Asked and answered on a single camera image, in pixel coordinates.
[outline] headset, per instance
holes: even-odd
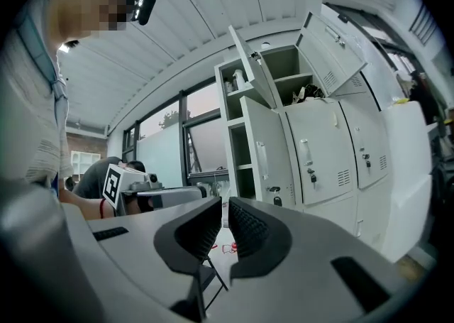
[[[140,25],[145,25],[150,18],[155,3],[156,0],[135,0],[131,21],[137,21]]]

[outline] tree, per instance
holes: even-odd
[[[161,130],[164,130],[165,128],[168,128],[171,125],[176,124],[178,122],[178,116],[179,116],[178,111],[166,112],[164,115],[164,119],[158,123],[158,125],[161,126]],[[191,111],[188,110],[187,119],[190,118]]]

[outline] cabinet door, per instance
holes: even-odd
[[[250,48],[246,41],[233,29],[233,26],[229,26],[228,29],[240,54],[250,85],[258,91],[272,109],[275,109],[275,98],[272,96],[268,79],[260,65],[263,61],[261,55]]]
[[[342,87],[340,87],[331,97],[337,99],[337,96],[344,94],[366,93],[368,91],[364,78],[360,73],[351,77]]]
[[[240,102],[257,200],[273,203],[275,194],[267,189],[280,187],[278,195],[282,199],[282,206],[294,207],[293,175],[279,115],[247,97],[242,97]]]
[[[380,251],[391,209],[391,182],[389,178],[358,193],[356,236]]]
[[[314,72],[319,74],[327,95],[366,66],[363,58],[353,51],[333,25],[312,13],[304,22],[296,47],[306,56]]]
[[[335,202],[319,203],[304,209],[304,213],[327,219],[351,234],[355,233],[357,198],[349,197]]]
[[[347,94],[339,99],[352,135],[358,187],[366,188],[388,173],[386,130],[371,95]]]
[[[351,191],[353,148],[339,103],[315,99],[286,106],[285,111],[297,148],[304,204]]]

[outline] ceiling light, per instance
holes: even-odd
[[[68,53],[70,51],[70,49],[65,44],[62,44],[62,46],[59,47],[58,50],[61,50],[62,52],[65,53]]]

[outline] sky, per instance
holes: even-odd
[[[218,86],[216,83],[190,94],[187,97],[187,109],[191,111],[191,117],[219,108]],[[149,136],[161,130],[159,122],[164,119],[167,112],[178,111],[178,102],[171,104],[165,109],[157,112],[140,125],[140,134]]]

